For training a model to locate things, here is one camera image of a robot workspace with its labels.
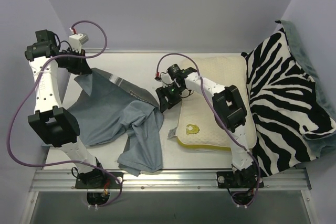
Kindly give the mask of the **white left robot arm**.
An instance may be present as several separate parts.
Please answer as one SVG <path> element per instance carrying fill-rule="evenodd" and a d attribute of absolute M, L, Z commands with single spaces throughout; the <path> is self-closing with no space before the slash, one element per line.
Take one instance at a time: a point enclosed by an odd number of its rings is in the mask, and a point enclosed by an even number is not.
<path fill-rule="evenodd" d="M 62 106 L 57 81 L 58 68 L 77 75 L 92 73 L 82 48 L 89 38 L 73 31 L 67 41 L 68 48 L 61 50 L 61 42 L 52 31 L 40 30 L 35 34 L 36 43 L 25 51 L 37 83 L 34 114 L 28 116 L 28 123 L 45 144 L 63 151 L 76 162 L 71 172 L 80 182 L 100 188 L 106 183 L 106 174 L 79 138 L 78 121 Z"/>

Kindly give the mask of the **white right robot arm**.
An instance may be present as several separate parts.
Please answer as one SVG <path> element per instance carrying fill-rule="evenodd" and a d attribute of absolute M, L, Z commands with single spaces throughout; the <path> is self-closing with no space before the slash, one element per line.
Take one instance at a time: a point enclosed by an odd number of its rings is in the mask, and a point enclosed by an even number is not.
<path fill-rule="evenodd" d="M 258 182 L 258 165 L 248 150 L 246 137 L 247 110 L 238 88 L 216 84 L 200 75 L 198 68 L 180 69 L 171 65 L 165 75 L 159 72 L 155 80 L 162 83 L 156 89 L 160 111 L 171 109 L 182 101 L 184 90 L 201 94 L 214 114 L 217 125 L 230 138 L 233 183 L 238 187 L 255 186 Z"/>

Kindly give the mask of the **grey-blue pillowcase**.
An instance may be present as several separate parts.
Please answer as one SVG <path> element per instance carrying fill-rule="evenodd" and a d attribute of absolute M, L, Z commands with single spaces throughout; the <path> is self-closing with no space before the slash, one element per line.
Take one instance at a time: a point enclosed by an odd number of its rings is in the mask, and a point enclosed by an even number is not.
<path fill-rule="evenodd" d="M 127 134 L 117 159 L 119 168 L 134 176 L 162 169 L 164 116 L 151 93 L 121 78 L 112 79 L 112 74 L 97 68 L 74 80 L 81 93 L 68 110 L 78 121 L 83 144 L 107 144 Z"/>

